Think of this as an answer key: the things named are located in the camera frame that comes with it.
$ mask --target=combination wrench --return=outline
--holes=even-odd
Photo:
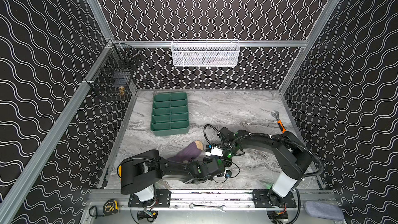
[[[221,211],[221,212],[223,212],[223,213],[225,213],[225,211],[224,211],[224,205],[222,205],[222,206],[219,206],[219,207],[215,207],[215,206],[204,206],[204,205],[195,205],[195,204],[193,204],[193,203],[191,203],[190,205],[189,205],[189,208],[209,208],[209,209],[216,209],[216,210],[219,210],[219,211]]]

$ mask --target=cable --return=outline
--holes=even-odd
[[[134,217],[132,216],[131,207],[130,207],[130,215],[131,215],[131,217],[132,217],[132,220],[133,220],[135,223],[139,224],[138,221],[136,221],[136,220],[134,219]]]
[[[235,157],[240,157],[240,156],[243,156],[244,154],[245,154],[245,152],[243,151],[243,150],[241,150],[243,153],[241,153],[241,154],[236,154],[235,155]]]
[[[127,161],[125,161],[125,163],[126,163],[126,162],[130,162],[131,160],[134,160],[134,159],[141,159],[141,160],[145,160],[145,161],[149,161],[149,162],[155,162],[155,163],[160,164],[160,163],[157,162],[157,161],[150,160],[150,159],[147,159],[147,158],[139,158],[139,157],[132,157],[132,158],[128,159]],[[116,174],[118,175],[119,178],[122,178],[122,177],[119,175],[119,167],[122,165],[122,162],[119,163],[119,165],[116,167]]]
[[[312,177],[312,176],[316,176],[316,175],[322,174],[322,172],[324,171],[324,166],[323,166],[322,161],[321,161],[321,160],[319,159],[319,157],[317,157],[312,151],[310,151],[304,144],[301,144],[301,143],[292,141],[292,140],[287,139],[287,138],[280,138],[280,137],[274,137],[274,136],[272,136],[272,138],[274,138],[274,139],[276,139],[276,140],[280,140],[280,141],[285,141],[285,142],[287,142],[287,143],[290,143],[290,144],[293,144],[293,145],[295,145],[295,146],[297,146],[297,147],[300,147],[300,148],[302,148],[304,151],[306,151],[312,158],[315,159],[315,162],[318,164],[318,167],[319,167],[319,168],[318,168],[318,171],[316,171],[316,172],[311,172],[311,173],[306,173],[306,174],[303,175],[303,178],[305,178],[305,177]]]
[[[299,217],[299,214],[300,214],[301,199],[300,199],[300,193],[299,193],[298,189],[296,189],[296,193],[297,193],[297,213],[296,213],[295,217],[293,218],[293,220],[291,220],[290,222],[287,222],[286,224],[293,224],[297,220],[297,218]]]
[[[211,146],[216,146],[216,145],[215,145],[215,144],[212,144],[212,143],[209,141],[209,139],[207,138],[207,136],[206,136],[206,127],[211,127],[213,130],[215,130],[215,131],[217,132],[217,135],[218,135],[218,137],[219,137],[220,140],[221,140],[222,147],[223,147],[225,150],[230,151],[230,150],[232,149],[232,147],[227,147],[227,146],[225,145],[224,141],[226,141],[227,144],[229,144],[229,143],[228,143],[227,138],[224,136],[224,134],[222,134],[219,130],[217,130],[216,127],[212,126],[211,124],[206,124],[206,125],[203,127],[203,135],[205,136],[206,141],[207,141]]]
[[[236,164],[236,163],[234,163],[234,162],[232,162],[232,161],[228,161],[228,160],[225,160],[225,159],[220,159],[220,160],[222,160],[222,161],[227,161],[227,162],[229,162],[229,163],[233,163],[236,167],[238,167],[238,170],[239,170],[239,172],[236,174],[236,176],[234,176],[234,177],[237,177],[238,175],[239,175],[239,173],[240,173],[240,168],[239,168],[239,166]]]
[[[249,134],[242,135],[242,136],[238,137],[235,141],[237,141],[237,140],[239,140],[241,138],[244,138],[244,137],[249,137],[249,136],[250,136]],[[318,171],[316,171],[316,172],[311,172],[311,173],[304,174],[303,178],[320,175],[324,171],[324,166],[323,166],[322,161],[312,151],[310,151],[304,144],[298,143],[296,141],[293,141],[293,140],[290,140],[290,139],[287,139],[287,138],[275,137],[273,135],[269,135],[269,134],[265,134],[265,133],[251,133],[251,136],[260,136],[260,137],[271,138],[271,139],[275,139],[275,140],[279,140],[279,141],[285,141],[285,142],[287,142],[289,144],[292,144],[294,146],[300,147],[304,151],[306,151],[315,160],[315,162],[318,164],[319,168],[318,168]]]
[[[225,180],[224,181],[222,181],[220,184],[222,184],[222,183],[225,183],[225,181],[228,179],[228,177],[226,177],[225,178]]]
[[[205,136],[206,141],[211,145],[211,146],[216,146],[215,144],[210,143],[209,139],[206,136],[206,127],[211,127],[213,130],[215,130],[217,133],[220,131],[216,129],[216,127],[212,126],[211,124],[206,124],[205,127],[203,127],[203,135]]]

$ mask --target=yellow object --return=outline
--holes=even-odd
[[[117,170],[119,170],[119,176],[120,176],[120,181],[122,180],[122,166],[119,166],[119,168],[117,168]]]
[[[105,216],[119,213],[119,207],[117,206],[117,201],[110,199],[105,202],[103,206],[103,213]]]

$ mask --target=gray pad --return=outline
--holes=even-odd
[[[340,208],[335,205],[323,202],[304,202],[304,208],[307,214],[311,217],[329,219],[329,220],[344,220],[344,215]]]

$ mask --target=tape measure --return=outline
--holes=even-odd
[[[119,207],[117,206],[117,201],[110,199],[103,205],[103,214],[105,216],[119,213]]]
[[[109,216],[112,214],[117,214],[117,213],[119,213],[119,207],[117,206],[117,200],[114,200],[114,199],[107,200],[105,202],[105,204],[103,205],[102,211],[103,211],[103,215],[98,215],[97,206],[94,205],[88,210],[88,214],[91,217],[95,217],[95,218]]]

